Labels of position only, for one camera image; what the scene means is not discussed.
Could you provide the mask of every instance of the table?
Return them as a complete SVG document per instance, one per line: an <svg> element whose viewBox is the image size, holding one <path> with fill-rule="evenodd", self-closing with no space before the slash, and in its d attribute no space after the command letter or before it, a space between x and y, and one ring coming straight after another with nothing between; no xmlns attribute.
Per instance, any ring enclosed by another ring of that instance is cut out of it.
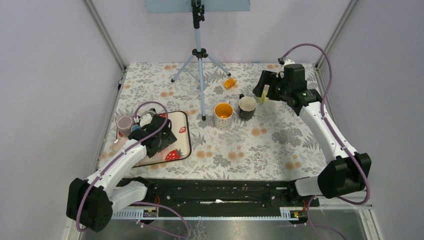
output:
<svg viewBox="0 0 424 240"><path fill-rule="evenodd" d="M281 71L279 64L227 63L225 68L237 81L225 89L228 79L218 71L204 91L206 121L202 121L200 84L187 72L171 83L182 63L131 63L122 85L117 107L105 140L99 166L115 154L116 120L133 115L143 102L157 101L169 112L184 111L188 115L191 155L179 161L133 168L126 177L177 179L295 180L315 176L326 162L308 126L284 102L258 103L255 116L241 121L237 116L239 94L253 97L262 70ZM215 70L213 63L204 64L205 79ZM312 64L304 64L308 88L318 83ZM197 73L196 63L187 67ZM235 111L232 129L214 127L213 109L221 102L230 103ZM160 107L148 105L144 109Z"/></svg>

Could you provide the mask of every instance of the tripod leg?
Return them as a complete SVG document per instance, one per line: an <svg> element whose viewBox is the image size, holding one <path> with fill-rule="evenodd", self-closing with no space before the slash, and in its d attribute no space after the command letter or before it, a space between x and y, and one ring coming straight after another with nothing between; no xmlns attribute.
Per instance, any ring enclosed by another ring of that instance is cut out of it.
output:
<svg viewBox="0 0 424 240"><path fill-rule="evenodd" d="M189 62L193 59L193 55L190 55L187 59L187 61L185 61L184 65L182 65L182 67L178 70L178 72L176 73L175 76L173 76L173 78L171 79L171 83L175 82L175 80L177 80L178 76L180 75L180 73L187 67L187 64L189 64Z"/></svg>
<svg viewBox="0 0 424 240"><path fill-rule="evenodd" d="M204 90L204 79L203 79L203 64L202 64L202 58L198 59L199 64L199 77L200 77L200 97L201 97L201 119L203 121L206 120L206 112L205 112L205 94L203 92Z"/></svg>
<svg viewBox="0 0 424 240"><path fill-rule="evenodd" d="M221 63L217 62L215 58L213 58L210 54L207 56L214 64L216 64L220 69L222 69L228 76L231 76L231 73L229 73Z"/></svg>

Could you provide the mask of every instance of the tripod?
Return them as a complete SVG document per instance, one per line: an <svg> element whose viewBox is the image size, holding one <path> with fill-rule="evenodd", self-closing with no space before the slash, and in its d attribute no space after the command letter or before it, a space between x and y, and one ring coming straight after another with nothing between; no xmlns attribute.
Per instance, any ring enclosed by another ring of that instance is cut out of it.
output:
<svg viewBox="0 0 424 240"><path fill-rule="evenodd" d="M200 79L198 79L197 77L195 77L195 75L188 71L187 69L185 71L187 71L193 78L195 78L197 81L200 82L200 97L201 97L201 119L203 121L206 120L206 112L205 112L205 94L204 94L204 90L206 89L206 87L208 86L208 83L211 81L211 79L213 79L215 77L215 74L217 73L218 69L222 69L228 76L231 76L231 73L229 73L221 63L217 62L211 55L206 53L206 49L201 47L201 42L200 42L200 22L205 20L205 5L202 4L201 0L191 0L191 7L192 7L192 12L193 12L193 25L194 25L194 32L196 35L196 48L193 49L193 51L191 52L191 55L188 57L187 61L185 61L184 65L178 70L178 72L176 73L176 75L171 79L171 82L175 82L178 78L178 76L181 74L182 71L185 70L185 68L187 67L187 64L189 64L189 62L193 59L194 56L197 57L198 60L198 67L199 67L199 76ZM203 62L202 59L203 58L208 58L210 59L214 64L217 65L215 71L213 72L213 74L210 76L209 80L205 83L204 81L204 77L203 77Z"/></svg>

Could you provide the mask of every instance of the gray floor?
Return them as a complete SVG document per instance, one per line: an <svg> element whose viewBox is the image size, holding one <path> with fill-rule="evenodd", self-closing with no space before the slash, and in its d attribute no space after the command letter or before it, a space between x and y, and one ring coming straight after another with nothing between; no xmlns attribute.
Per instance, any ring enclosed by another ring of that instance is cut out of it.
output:
<svg viewBox="0 0 424 240"><path fill-rule="evenodd" d="M342 232L348 240L367 239L361 219L355 210L311 210L313 223L329 225ZM188 221L191 229L190 240L315 240L320 237L310 226L281 227L287 221L229 221L204 220ZM155 221L152 225L176 234L185 235L186 229L181 221ZM319 228L331 240L342 239L330 230ZM88 231L83 240L176 240L173 236L140 228L135 221L112 220L101 232Z"/></svg>

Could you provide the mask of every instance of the patterned cup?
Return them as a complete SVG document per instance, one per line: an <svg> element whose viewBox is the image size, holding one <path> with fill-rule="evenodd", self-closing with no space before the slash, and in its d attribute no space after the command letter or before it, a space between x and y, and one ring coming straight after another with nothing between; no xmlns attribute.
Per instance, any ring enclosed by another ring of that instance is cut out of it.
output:
<svg viewBox="0 0 424 240"><path fill-rule="evenodd" d="M231 128L233 123L233 107L225 102L219 103L214 109L215 128L225 131Z"/></svg>

